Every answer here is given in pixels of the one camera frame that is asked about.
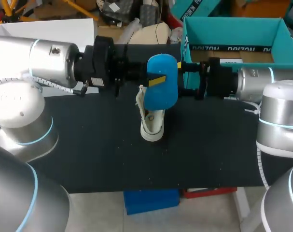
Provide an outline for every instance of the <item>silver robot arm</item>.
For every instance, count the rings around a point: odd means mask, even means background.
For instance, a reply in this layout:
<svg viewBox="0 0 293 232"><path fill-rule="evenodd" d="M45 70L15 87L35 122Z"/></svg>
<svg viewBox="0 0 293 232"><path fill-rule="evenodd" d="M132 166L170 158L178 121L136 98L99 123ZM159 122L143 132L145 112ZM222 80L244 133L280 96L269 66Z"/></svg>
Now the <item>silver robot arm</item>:
<svg viewBox="0 0 293 232"><path fill-rule="evenodd" d="M28 162L58 142L37 84L74 93L75 44L0 36L0 147Z"/></svg>
<svg viewBox="0 0 293 232"><path fill-rule="evenodd" d="M257 146L268 154L293 158L293 80L265 87Z"/></svg>
<svg viewBox="0 0 293 232"><path fill-rule="evenodd" d="M264 88L256 142L263 152L293 158L293 80ZM293 168L265 193L261 217L267 232L293 232Z"/></svg>
<svg viewBox="0 0 293 232"><path fill-rule="evenodd" d="M293 80L293 70L243 67L237 72L235 97L244 102L261 102L266 85L283 80Z"/></svg>

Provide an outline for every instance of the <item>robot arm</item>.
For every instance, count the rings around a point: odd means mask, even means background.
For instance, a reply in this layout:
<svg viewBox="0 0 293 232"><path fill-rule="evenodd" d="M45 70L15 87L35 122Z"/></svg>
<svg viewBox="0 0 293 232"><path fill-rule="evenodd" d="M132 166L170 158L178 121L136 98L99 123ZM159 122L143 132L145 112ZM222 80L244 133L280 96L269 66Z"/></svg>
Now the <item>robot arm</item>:
<svg viewBox="0 0 293 232"><path fill-rule="evenodd" d="M293 158L293 80L265 87L257 146L268 154Z"/></svg>

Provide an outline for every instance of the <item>black table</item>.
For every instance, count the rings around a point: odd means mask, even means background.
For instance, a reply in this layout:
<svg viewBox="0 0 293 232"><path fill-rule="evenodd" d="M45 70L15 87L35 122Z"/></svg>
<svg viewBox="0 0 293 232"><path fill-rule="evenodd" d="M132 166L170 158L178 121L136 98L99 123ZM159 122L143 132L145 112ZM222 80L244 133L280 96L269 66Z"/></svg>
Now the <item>black table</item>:
<svg viewBox="0 0 293 232"><path fill-rule="evenodd" d="M117 99L109 91L46 98L59 142L30 164L69 193L263 185L258 116L244 111L251 105L181 98L166 111L164 137L151 143L140 135L137 92L126 84ZM293 166L293 159L267 154L262 162L269 184Z"/></svg>

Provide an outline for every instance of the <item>cable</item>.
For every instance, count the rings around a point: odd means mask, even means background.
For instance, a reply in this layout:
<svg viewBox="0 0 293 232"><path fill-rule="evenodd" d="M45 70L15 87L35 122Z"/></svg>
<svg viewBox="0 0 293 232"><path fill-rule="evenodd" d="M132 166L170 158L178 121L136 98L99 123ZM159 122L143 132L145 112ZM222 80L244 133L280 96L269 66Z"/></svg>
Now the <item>cable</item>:
<svg viewBox="0 0 293 232"><path fill-rule="evenodd" d="M234 97L228 97L228 98L224 98L224 99L227 99L227 100L237 100ZM255 115L259 115L260 116L260 112L261 112L260 106L261 106L261 103L258 105L256 103L251 102L251 101L244 101L244 102L247 103L247 104L250 104L250 105L252 105L252 106L254 106L256 108L256 110L248 110L248 109L245 109L246 112L251 112L251 113L254 113ZM266 190L268 190L270 187L269 187L269 185L267 183L267 180L265 178L265 175L264 175L263 166L262 166L262 159L261 159L261 150L259 148L257 148L257 160L258 160L258 168L259 168L261 180L262 180L263 185L266 188Z"/></svg>
<svg viewBox="0 0 293 232"><path fill-rule="evenodd" d="M157 43L159 44L158 36L157 36L157 27L156 27L156 29L155 29L155 34L156 34Z"/></svg>
<svg viewBox="0 0 293 232"><path fill-rule="evenodd" d="M39 77L30 76L29 74L28 75L23 74L20 77L2 78L2 79L0 79L0 85L5 83L5 82L17 81L17 80L33 81L33 82L36 82L36 83L39 83L39 84L43 84L45 86L57 88L59 90L67 92L67 93L73 93L72 88L66 88L66 87L60 86L58 84L55 84L55 83L53 83L51 81L47 81L47 80L44 80L44 79L39 78Z"/></svg>

